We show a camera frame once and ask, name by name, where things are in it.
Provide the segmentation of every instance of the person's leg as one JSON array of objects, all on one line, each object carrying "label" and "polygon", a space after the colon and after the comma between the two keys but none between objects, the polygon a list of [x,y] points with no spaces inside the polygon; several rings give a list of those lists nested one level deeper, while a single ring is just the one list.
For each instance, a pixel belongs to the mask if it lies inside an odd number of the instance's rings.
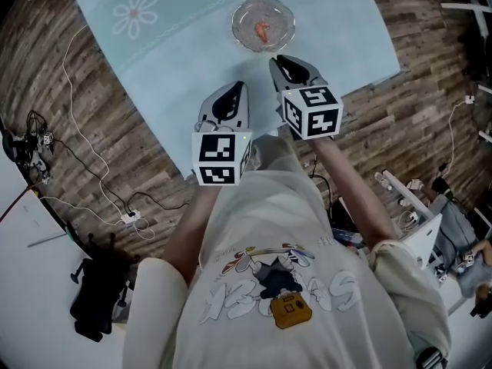
[{"label": "person's leg", "polygon": [[258,170],[304,173],[294,149],[282,138],[263,135],[254,141],[261,165]]}]

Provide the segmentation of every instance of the white t-shirt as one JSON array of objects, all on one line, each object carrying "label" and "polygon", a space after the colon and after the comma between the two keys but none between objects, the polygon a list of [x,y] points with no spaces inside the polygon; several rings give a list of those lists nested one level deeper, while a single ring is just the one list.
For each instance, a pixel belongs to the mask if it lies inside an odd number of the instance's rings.
[{"label": "white t-shirt", "polygon": [[448,355],[443,302],[412,255],[383,244],[369,267],[332,238],[305,176],[255,171],[223,188],[200,260],[190,291],[170,264],[142,262],[124,368],[406,368],[429,345]]}]

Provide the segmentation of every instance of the light blue tablecloth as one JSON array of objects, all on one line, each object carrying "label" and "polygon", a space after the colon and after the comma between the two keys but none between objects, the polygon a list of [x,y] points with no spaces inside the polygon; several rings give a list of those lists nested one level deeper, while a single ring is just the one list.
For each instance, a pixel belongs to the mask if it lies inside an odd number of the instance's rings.
[{"label": "light blue tablecloth", "polygon": [[[244,0],[77,0],[121,84],[184,176],[201,103],[232,81],[249,88],[251,129],[281,125],[269,54],[243,48],[231,16]],[[296,34],[281,53],[316,65],[346,95],[400,66],[374,0],[280,0]]]}]

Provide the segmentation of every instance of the wooden floor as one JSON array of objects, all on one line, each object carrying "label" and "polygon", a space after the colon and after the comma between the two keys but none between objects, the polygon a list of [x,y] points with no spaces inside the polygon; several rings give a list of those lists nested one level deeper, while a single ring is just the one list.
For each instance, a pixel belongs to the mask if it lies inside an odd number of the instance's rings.
[{"label": "wooden floor", "polygon": [[[438,166],[449,161],[447,120],[453,105],[473,89],[461,74],[464,53],[456,41],[470,19],[463,12],[441,12],[437,0],[375,1],[402,72],[375,88],[362,88],[344,97],[350,117],[337,143],[396,216],[401,213],[396,197],[384,193],[372,177],[387,168],[402,181],[420,177],[429,183]],[[75,0],[16,0],[0,28],[0,114],[8,128],[22,133],[28,112],[36,110],[47,119],[56,138],[103,175],[105,166],[91,153],[71,120],[70,87],[62,71],[68,43],[84,25]],[[75,118],[109,164],[108,187],[125,200],[135,191],[145,191],[166,207],[187,201],[194,182],[181,178],[108,67],[90,30],[75,40],[66,65],[74,82]],[[488,110],[484,104],[475,108],[475,119],[484,125]],[[470,108],[461,106],[455,111],[453,127],[454,164],[447,179],[455,195],[470,206],[490,182],[486,167],[492,155],[477,141]],[[310,171],[314,156],[304,143],[297,143],[296,149]],[[46,160],[53,180],[42,187],[43,195],[89,207],[111,223],[119,219],[116,209],[102,197],[98,180],[60,144]],[[321,167],[317,171],[325,175]],[[327,202],[325,184],[317,184]],[[89,232],[106,238],[113,231],[117,247],[142,257],[162,253],[183,211],[164,211],[145,197],[135,197],[131,205],[156,233],[153,241],[144,241],[132,227],[105,225],[88,211],[53,200],[50,204],[64,220],[72,222],[82,238]]]}]

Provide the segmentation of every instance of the flower pattern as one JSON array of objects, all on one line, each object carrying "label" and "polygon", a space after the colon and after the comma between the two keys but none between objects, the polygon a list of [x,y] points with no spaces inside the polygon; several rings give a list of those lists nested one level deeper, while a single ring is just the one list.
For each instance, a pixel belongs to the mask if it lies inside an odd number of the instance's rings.
[{"label": "flower pattern", "polygon": [[121,18],[112,28],[114,35],[119,35],[128,30],[128,37],[135,40],[140,34],[140,23],[153,25],[158,16],[148,9],[157,0],[128,0],[128,5],[120,4],[113,8],[113,15]]}]

